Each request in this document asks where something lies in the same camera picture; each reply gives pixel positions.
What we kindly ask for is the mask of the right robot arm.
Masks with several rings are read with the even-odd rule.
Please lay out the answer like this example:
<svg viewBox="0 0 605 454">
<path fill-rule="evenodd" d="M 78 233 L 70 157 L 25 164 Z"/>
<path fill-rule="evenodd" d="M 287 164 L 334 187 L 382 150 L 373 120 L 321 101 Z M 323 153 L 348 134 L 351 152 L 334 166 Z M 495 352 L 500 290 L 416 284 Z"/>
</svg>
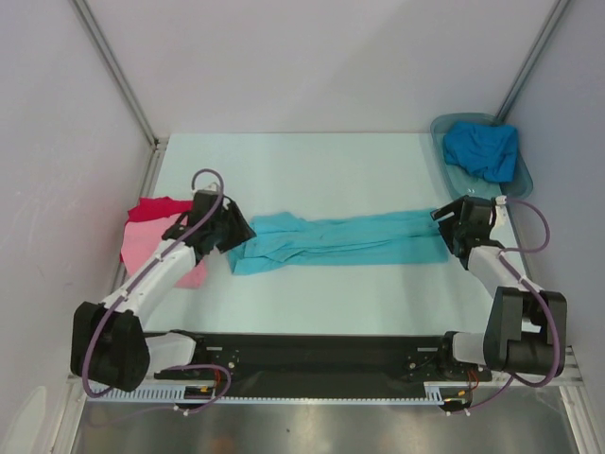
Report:
<svg viewBox="0 0 605 454">
<path fill-rule="evenodd" d="M 505 247 L 491 233 L 520 204 L 533 211 L 544 226 L 544 242 L 533 249 Z M 538 253 L 550 242 L 550 227 L 535 205 L 508 196 L 492 199 L 464 196 L 430 213 L 448 251 L 493 298 L 482 333 L 450 331 L 447 349 L 436 355 L 438 372 L 458 379 L 470 364 L 503 372 L 514 380 L 541 388 L 559 376 L 565 363 L 567 301 L 546 290 L 508 259 L 509 253 Z"/>
</svg>

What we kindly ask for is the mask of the light blue t-shirt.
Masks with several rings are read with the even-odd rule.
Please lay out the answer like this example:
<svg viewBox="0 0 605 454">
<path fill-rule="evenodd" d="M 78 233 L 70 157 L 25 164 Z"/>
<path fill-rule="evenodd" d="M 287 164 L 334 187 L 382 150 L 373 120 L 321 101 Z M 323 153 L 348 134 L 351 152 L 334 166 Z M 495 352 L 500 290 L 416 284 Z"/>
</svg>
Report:
<svg viewBox="0 0 605 454">
<path fill-rule="evenodd" d="M 251 220 L 256 236 L 227 252 L 234 275 L 285 266 L 424 265 L 449 252 L 428 210 L 307 220 L 289 212 Z"/>
</svg>

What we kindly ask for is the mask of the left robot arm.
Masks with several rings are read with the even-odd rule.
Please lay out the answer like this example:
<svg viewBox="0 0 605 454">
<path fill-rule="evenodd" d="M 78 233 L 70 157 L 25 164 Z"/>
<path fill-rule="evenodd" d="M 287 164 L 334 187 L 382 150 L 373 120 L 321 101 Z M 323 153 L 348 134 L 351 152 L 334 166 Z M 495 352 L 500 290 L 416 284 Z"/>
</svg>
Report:
<svg viewBox="0 0 605 454">
<path fill-rule="evenodd" d="M 130 278 L 99 303 L 82 303 L 73 318 L 70 369 L 83 383 L 125 392 L 164 370 L 203 375 L 208 354 L 191 334 L 148 336 L 147 322 L 166 294 L 196 273 L 212 251 L 226 253 L 254 238 L 237 203 L 216 191 L 195 193 L 190 209 L 147 220 L 149 234 L 134 234 L 122 253 Z"/>
</svg>

